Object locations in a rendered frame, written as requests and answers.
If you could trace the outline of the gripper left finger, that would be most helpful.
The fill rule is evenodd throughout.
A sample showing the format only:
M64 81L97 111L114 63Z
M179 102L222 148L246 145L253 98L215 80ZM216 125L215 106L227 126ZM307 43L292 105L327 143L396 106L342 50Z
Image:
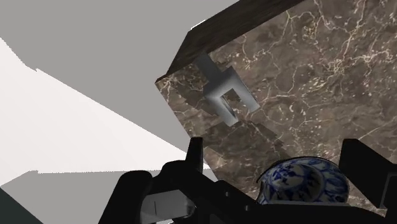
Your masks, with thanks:
M98 224L224 224L196 196L203 172L203 139L190 139L186 158L167 162L157 176L129 171L117 181Z

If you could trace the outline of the grey metal faucet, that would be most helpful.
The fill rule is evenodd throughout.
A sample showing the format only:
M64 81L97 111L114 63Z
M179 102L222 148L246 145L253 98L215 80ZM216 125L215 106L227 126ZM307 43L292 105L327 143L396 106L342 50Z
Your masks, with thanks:
M251 91L232 66L221 71L206 53L200 54L194 63L208 81L203 86L204 98L229 127L237 123L239 119L223 97L228 91L233 90L249 112L254 112L260 107Z

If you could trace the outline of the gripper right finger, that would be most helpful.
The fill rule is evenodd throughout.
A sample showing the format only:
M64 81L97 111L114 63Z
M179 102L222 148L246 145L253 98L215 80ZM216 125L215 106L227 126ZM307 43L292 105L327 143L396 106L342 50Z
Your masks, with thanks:
M344 139L338 166L386 218L397 218L397 164L358 139Z

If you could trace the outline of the blue and white patterned bowl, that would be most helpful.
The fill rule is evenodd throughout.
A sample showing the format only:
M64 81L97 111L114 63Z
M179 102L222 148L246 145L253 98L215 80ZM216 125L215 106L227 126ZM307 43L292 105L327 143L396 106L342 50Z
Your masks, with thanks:
M257 179L260 204L345 204L349 183L338 165L321 157L274 162Z

